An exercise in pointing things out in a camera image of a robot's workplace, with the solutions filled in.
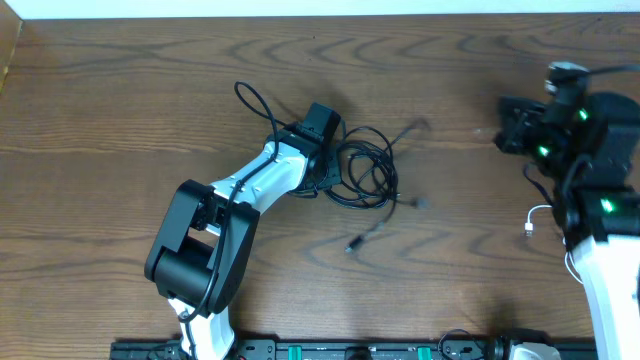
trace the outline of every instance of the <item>black cable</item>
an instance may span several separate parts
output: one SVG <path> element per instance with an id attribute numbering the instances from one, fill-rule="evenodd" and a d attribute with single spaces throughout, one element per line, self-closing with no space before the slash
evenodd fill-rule
<path id="1" fill-rule="evenodd" d="M 381 230 L 386 222 L 393 216 L 398 201 L 398 172 L 393 163 L 393 144 L 404 137 L 413 127 L 403 130 L 393 141 L 389 141 L 384 134 L 370 126 L 362 126 L 353 129 L 344 134 L 342 142 L 338 145 L 338 161 L 341 154 L 350 152 L 347 165 L 347 178 L 349 183 L 341 180 L 342 185 L 349 192 L 355 194 L 355 197 L 345 197 L 337 194 L 332 188 L 325 190 L 327 197 L 334 203 L 349 209 L 379 209 L 391 202 L 391 209 L 387 215 L 380 221 L 376 222 L 365 233 L 356 237 L 347 245 L 345 251 L 351 252 L 367 240 L 375 232 Z M 349 140 L 349 136 L 362 132 L 370 131 L 378 135 L 385 143 L 385 148 L 381 148 L 369 141 L 365 140 Z M 368 159 L 372 162 L 371 167 L 365 171 L 358 179 L 354 175 L 353 165 L 358 159 Z M 362 182 L 371 177 L 374 189 L 365 189 Z"/>
<path id="2" fill-rule="evenodd" d="M 557 79 L 557 82 L 567 82 L 567 81 L 572 81 L 572 80 L 576 80 L 578 78 L 581 77 L 588 77 L 588 76 L 594 76 L 594 75 L 604 75 L 604 74 L 614 74 L 614 73 L 620 73 L 620 72 L 640 72 L 640 65 L 638 64 L 631 64 L 631 65 L 618 65 L 618 66 L 611 66 L 611 67 L 605 67 L 605 68 L 600 68 L 600 69 L 595 69 L 595 70 L 589 70 L 588 72 L 584 72 L 584 73 L 578 73 L 578 74 L 572 74 L 572 75 L 567 75 L 563 78 Z"/>
<path id="3" fill-rule="evenodd" d="M 193 358 L 193 360 L 198 360 L 198 355 L 196 354 L 196 341 L 193 338 L 193 333 L 191 332 L 191 323 L 184 324 L 184 331 L 187 333 L 187 339 L 189 339 L 189 352 L 191 353 L 191 358 Z"/>
<path id="4" fill-rule="evenodd" d="M 547 192 L 547 190 L 544 188 L 544 186 L 542 186 L 539 182 L 533 180 L 532 178 L 529 177 L 529 168 L 531 166 L 537 166 L 536 163 L 534 162 L 530 162 L 525 164 L 525 166 L 522 168 L 522 175 L 524 175 L 524 177 L 529 180 L 529 182 L 531 184 L 533 184 L 533 186 L 536 187 L 536 189 L 538 189 L 538 191 L 540 192 L 540 194 L 542 195 L 542 197 L 544 198 L 544 200 L 547 202 L 547 204 L 553 206 L 553 200 L 551 199 L 551 196 L 549 196 L 549 193 Z"/>
<path id="5" fill-rule="evenodd" d="M 277 124 L 282 125 L 282 126 L 286 126 L 287 124 L 284 121 L 280 121 L 278 119 L 276 119 L 275 117 L 273 117 L 273 114 L 271 113 L 271 109 L 269 109 L 269 107 L 265 107 L 265 110 L 267 111 L 267 113 L 263 113 L 259 110 L 257 110 L 256 108 L 254 108 L 253 106 L 251 106 L 251 104 L 249 104 L 244 97 L 242 97 L 242 95 L 240 95 L 240 91 L 238 89 L 238 84 L 246 87 L 247 89 L 249 89 L 249 91 L 251 91 L 253 93 L 253 95 L 256 96 L 256 98 L 258 98 L 258 101 L 260 101 L 260 104 L 262 104 L 262 107 L 266 106 L 265 101 L 262 99 L 262 96 L 260 96 L 260 94 L 258 94 L 257 91 L 255 91 L 249 84 L 242 82 L 242 81 L 238 81 L 236 82 L 235 86 L 233 87 L 233 90 L 236 92 L 236 96 L 238 97 L 238 99 L 240 99 L 240 101 L 242 101 L 242 103 L 244 104 L 244 106 L 248 107 L 249 110 L 253 111 L 254 114 L 265 118 L 267 120 L 273 120 L 275 121 Z"/>
<path id="6" fill-rule="evenodd" d="M 202 311 L 202 309 L 204 309 L 207 306 L 207 304 L 209 303 L 209 298 L 211 297 L 211 293 L 213 292 L 213 289 L 215 288 L 215 284 L 216 284 L 216 282 L 218 280 L 218 275 L 219 275 L 218 274 L 218 270 L 220 269 L 220 262 L 222 260 L 222 252 L 223 252 L 224 244 L 225 244 L 225 240 L 226 240 L 227 229 L 229 228 L 229 222 L 230 222 L 230 219 L 231 219 L 231 211 L 232 211 L 232 208 L 234 206 L 234 199 L 236 198 L 236 195 L 238 194 L 238 191 L 240 189 L 242 189 L 244 184 L 252 176 L 254 176 L 258 172 L 260 172 L 267 165 L 269 165 L 272 161 L 274 161 L 276 159 L 276 157 L 278 156 L 278 152 L 280 150 L 280 147 L 279 147 L 280 144 L 278 142 L 278 127 L 276 125 L 278 122 L 277 122 L 276 118 L 273 116 L 273 113 L 271 112 L 271 109 L 269 108 L 269 105 L 267 105 L 267 103 L 264 101 L 262 96 L 260 96 L 260 94 L 253 87 L 251 87 L 251 85 L 249 85 L 249 84 L 247 84 L 245 82 L 237 81 L 235 83 L 235 85 L 233 86 L 233 90 L 235 91 L 236 95 L 238 96 L 238 99 L 240 99 L 240 101 L 242 101 L 242 103 L 245 104 L 254 113 L 257 113 L 258 115 L 263 116 L 263 114 L 261 112 L 259 112 L 254 107 L 249 105 L 249 103 L 240 94 L 240 89 L 239 89 L 240 86 L 243 86 L 247 90 L 249 90 L 256 97 L 256 99 L 258 99 L 260 104 L 264 107 L 265 111 L 267 112 L 266 117 L 267 117 L 267 119 L 269 119 L 271 121 L 271 127 L 273 129 L 274 151 L 273 151 L 273 154 L 271 154 L 271 156 L 267 160 L 265 160 L 262 164 L 257 166 L 252 171 L 250 171 L 242 179 L 238 180 L 236 182 L 236 184 L 234 185 L 233 190 L 231 191 L 231 194 L 229 195 L 229 199 L 227 200 L 227 207 L 225 209 L 225 214 L 224 214 L 224 222 L 223 222 L 222 226 L 220 227 L 220 237 L 218 239 L 218 245 L 216 246 L 216 255 L 215 255 L 215 259 L 213 261 L 213 268 L 212 268 L 211 276 L 209 277 L 209 281 L 207 282 L 207 287 L 205 289 L 205 292 L 204 292 L 204 294 L 202 296 L 202 299 L 200 300 L 200 303 L 198 303 L 198 305 L 191 312 L 191 314 L 188 314 L 187 316 L 184 316 L 184 317 L 182 316 L 182 314 L 181 314 L 181 316 L 178 316 L 178 320 L 181 323 L 184 323 L 185 327 L 188 327 L 188 329 L 189 329 L 189 331 L 187 331 L 187 336 L 189 335 L 189 332 L 190 332 L 190 329 L 191 329 L 189 327 L 189 323 L 193 319 L 195 319 L 196 316 L 198 316 L 198 314 Z M 192 353 L 195 356 L 195 343 L 191 342 L 191 344 L 192 344 Z"/>
<path id="7" fill-rule="evenodd" d="M 442 351 L 442 343 L 444 342 L 444 339 L 451 335 L 454 332 L 461 332 L 466 334 L 467 336 L 469 336 L 471 338 L 471 341 L 473 341 L 473 343 L 476 345 L 476 347 L 480 350 L 480 352 L 482 352 L 482 356 L 477 357 L 475 359 L 471 359 L 471 360 L 483 360 L 484 359 L 484 355 L 485 355 L 485 347 L 484 346 L 480 346 L 480 344 L 478 343 L 478 341 L 476 340 L 476 338 L 473 337 L 473 335 L 471 335 L 471 333 L 469 333 L 467 330 L 465 329 L 453 329 L 453 330 L 449 330 L 447 331 L 444 335 L 442 335 L 442 337 L 440 338 L 440 341 L 438 341 L 438 352 L 440 353 L 440 356 L 442 356 L 443 359 L 445 360 L 454 360 L 452 359 L 450 356 L 446 355 L 444 353 L 444 351 Z"/>

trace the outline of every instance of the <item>robotic arm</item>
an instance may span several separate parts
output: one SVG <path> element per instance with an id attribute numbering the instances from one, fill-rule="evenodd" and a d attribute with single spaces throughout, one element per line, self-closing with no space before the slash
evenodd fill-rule
<path id="1" fill-rule="evenodd" d="M 265 109 L 274 134 L 262 153 L 224 180 L 183 183 L 145 263 L 146 278 L 182 323 L 182 349 L 194 358 L 223 359 L 234 343 L 227 307 L 244 276 L 260 215 L 290 191 L 318 191 L 340 181 L 331 147 L 341 121 L 336 112 L 314 103 L 302 124 L 276 131 Z M 220 240 L 212 248 L 189 236 L 190 230 L 206 230 Z"/>
<path id="2" fill-rule="evenodd" d="M 637 357 L 640 339 L 640 196 L 624 184 L 640 138 L 640 107 L 614 93 L 586 92 L 589 71 L 550 66 L 547 105 L 504 97 L 498 148 L 533 158 L 555 182 L 553 215 L 584 285 L 600 359 Z"/>

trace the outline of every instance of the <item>wooden table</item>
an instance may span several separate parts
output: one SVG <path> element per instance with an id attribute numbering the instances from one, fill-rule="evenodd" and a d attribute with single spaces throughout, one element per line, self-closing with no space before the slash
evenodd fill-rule
<path id="1" fill-rule="evenodd" d="M 105 359 L 114 340 L 178 332 L 143 263 L 180 183 L 226 177 L 260 151 L 269 124 L 236 80 L 287 121 L 313 101 L 388 136 L 426 120 L 396 166 L 403 196 L 430 202 L 401 207 L 352 256 L 345 244 L 387 210 L 283 198 L 260 221 L 236 329 L 590 337 L 550 215 L 521 236 L 542 199 L 526 159 L 491 142 L 496 100 L 546 99 L 551 61 L 640 62 L 639 48 L 635 14 L 29 21 L 0 97 L 0 358 Z M 640 94 L 635 75 L 594 88 Z"/>

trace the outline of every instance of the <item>black robotic arm joint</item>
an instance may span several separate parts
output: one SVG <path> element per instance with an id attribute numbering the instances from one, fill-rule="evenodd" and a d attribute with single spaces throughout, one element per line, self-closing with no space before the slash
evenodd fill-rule
<path id="1" fill-rule="evenodd" d="M 145 263 L 145 277 L 160 295 L 195 305 L 202 300 L 213 268 L 214 248 L 189 236 L 209 224 L 221 226 L 226 199 L 214 188 L 187 180 L 176 191 Z M 247 203 L 231 212 L 219 278 L 203 311 L 219 313 L 228 305 L 244 275 L 260 212 Z"/>

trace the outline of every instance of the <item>white wall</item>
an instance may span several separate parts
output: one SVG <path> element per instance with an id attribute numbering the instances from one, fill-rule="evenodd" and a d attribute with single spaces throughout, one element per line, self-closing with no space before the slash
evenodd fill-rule
<path id="1" fill-rule="evenodd" d="M 640 0 L 6 0 L 23 19 L 640 11 Z"/>

